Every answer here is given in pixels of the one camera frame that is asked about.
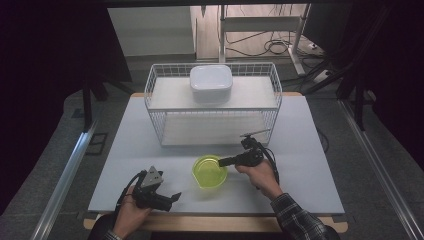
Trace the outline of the metal rail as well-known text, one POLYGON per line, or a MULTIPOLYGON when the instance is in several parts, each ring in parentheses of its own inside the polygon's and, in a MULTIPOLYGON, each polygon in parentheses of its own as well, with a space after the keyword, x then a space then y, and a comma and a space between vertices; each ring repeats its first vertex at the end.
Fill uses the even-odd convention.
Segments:
POLYGON ((54 188, 54 191, 51 194, 51 197, 30 237, 30 240, 48 239, 59 211, 76 176, 86 149, 89 146, 97 124, 98 120, 93 120, 92 123, 85 127, 83 132, 80 134, 56 187, 54 188))
POLYGON ((351 127, 359 145, 363 149, 381 187, 410 240, 424 240, 424 229, 420 226, 406 199, 385 168, 367 133, 362 130, 354 119, 354 111, 347 100, 338 100, 345 118, 351 127))

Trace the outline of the green translucent bowl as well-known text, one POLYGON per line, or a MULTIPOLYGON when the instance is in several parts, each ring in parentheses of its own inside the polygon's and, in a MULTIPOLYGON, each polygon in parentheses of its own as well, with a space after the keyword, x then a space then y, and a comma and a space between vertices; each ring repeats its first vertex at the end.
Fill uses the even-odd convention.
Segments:
POLYGON ((221 186, 228 175, 226 167, 219 165, 220 157, 203 155, 192 166, 192 175, 201 189, 211 189, 221 186))

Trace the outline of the person's right hand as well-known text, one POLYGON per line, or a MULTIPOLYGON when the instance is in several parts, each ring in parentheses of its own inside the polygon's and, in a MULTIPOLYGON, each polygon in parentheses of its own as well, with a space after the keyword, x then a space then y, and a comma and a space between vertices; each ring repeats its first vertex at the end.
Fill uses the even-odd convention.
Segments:
POLYGON ((275 180, 272 166, 267 159, 264 159, 255 167, 236 165, 235 168, 239 173, 246 174, 251 184, 271 201, 283 194, 281 187, 275 180))

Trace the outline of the dark floor outlet cover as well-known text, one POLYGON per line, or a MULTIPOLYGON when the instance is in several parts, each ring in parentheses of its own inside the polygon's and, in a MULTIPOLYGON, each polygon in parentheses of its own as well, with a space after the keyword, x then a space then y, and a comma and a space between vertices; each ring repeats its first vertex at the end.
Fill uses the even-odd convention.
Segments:
POLYGON ((88 156, 101 155, 105 148, 107 137, 108 137, 107 133, 95 133, 89 142, 89 145, 87 147, 85 154, 88 156))

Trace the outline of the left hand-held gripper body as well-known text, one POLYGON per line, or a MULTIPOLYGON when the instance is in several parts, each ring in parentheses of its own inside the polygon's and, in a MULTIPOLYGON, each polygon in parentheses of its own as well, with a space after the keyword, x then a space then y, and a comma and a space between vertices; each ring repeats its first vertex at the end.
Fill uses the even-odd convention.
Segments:
POLYGON ((173 199, 156 192, 162 182, 162 175, 154 166, 151 166, 149 170, 142 170, 132 192, 136 206, 138 208, 169 211, 172 207, 173 199))

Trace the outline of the white wire rack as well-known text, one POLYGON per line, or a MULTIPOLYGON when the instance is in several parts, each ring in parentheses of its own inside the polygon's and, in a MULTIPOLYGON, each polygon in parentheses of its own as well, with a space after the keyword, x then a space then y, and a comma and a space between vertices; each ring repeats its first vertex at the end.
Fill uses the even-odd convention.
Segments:
POLYGON ((237 145, 241 135, 270 141, 282 103, 282 86, 270 62, 154 64, 144 89, 145 106, 163 146, 237 145), (190 88, 190 71, 200 65, 226 65, 233 86, 223 104, 199 104, 190 88))

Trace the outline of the person's left hand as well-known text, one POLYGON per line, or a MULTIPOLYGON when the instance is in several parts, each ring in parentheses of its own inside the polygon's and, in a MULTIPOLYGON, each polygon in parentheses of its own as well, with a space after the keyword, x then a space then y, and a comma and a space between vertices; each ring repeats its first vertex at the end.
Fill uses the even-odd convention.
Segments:
POLYGON ((134 187, 130 186, 124 195, 112 230, 120 240, 125 240, 138 230, 152 211, 151 208, 139 208, 136 205, 132 196, 133 189, 134 187))

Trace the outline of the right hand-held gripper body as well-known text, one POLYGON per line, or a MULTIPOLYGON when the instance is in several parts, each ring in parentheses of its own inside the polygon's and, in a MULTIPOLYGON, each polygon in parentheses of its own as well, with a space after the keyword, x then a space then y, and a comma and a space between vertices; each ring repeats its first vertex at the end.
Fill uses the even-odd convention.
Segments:
POLYGON ((254 135, 264 132, 267 132, 267 129, 241 135, 241 145, 244 148, 244 152, 236 156, 236 165, 255 167, 262 162, 266 149, 254 138, 254 135))

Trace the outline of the white desk frame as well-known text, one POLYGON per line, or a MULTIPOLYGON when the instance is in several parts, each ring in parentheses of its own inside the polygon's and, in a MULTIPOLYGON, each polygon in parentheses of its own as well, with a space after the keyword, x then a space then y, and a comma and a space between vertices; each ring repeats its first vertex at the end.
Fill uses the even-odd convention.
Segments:
POLYGON ((219 16, 219 62, 226 61, 225 34, 227 32, 262 32, 285 31, 294 32, 295 40, 287 47, 288 54, 299 76, 306 73, 298 57, 297 49, 307 20, 310 4, 307 4, 300 16, 272 16, 272 17, 227 17, 225 6, 221 5, 219 16))

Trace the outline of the black stand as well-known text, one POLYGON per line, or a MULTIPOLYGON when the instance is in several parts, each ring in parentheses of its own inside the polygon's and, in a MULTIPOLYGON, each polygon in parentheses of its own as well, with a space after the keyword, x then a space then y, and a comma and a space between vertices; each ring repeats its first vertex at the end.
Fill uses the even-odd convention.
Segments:
POLYGON ((354 94, 353 100, 353 119, 360 130, 364 131, 363 107, 365 100, 365 76, 358 67, 350 66, 343 74, 336 96, 338 99, 347 100, 351 94, 354 94))
POLYGON ((106 101, 108 97, 108 92, 104 86, 105 83, 114 86, 115 88, 127 93, 128 95, 132 95, 135 93, 133 89, 124 85, 123 83, 105 77, 103 75, 101 75, 100 79, 97 80, 86 78, 82 83, 84 133, 87 133, 89 129, 94 125, 91 94, 94 94, 94 96, 100 101, 106 101))

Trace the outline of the white square container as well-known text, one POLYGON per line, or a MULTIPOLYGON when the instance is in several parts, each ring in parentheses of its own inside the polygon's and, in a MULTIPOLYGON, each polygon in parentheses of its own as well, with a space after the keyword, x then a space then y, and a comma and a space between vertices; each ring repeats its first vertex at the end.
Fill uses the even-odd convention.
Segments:
POLYGON ((233 76, 226 65, 200 65, 191 69, 190 88, 199 104, 223 104, 231 96, 233 76))

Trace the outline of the white power strip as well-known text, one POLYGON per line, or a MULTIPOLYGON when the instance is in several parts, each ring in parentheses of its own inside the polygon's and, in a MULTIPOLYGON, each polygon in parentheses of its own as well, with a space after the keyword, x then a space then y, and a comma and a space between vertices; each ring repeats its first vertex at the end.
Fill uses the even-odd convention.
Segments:
POLYGON ((323 80, 325 80, 327 77, 331 76, 333 72, 331 70, 323 70, 321 73, 319 73, 314 79, 314 83, 320 83, 323 80))

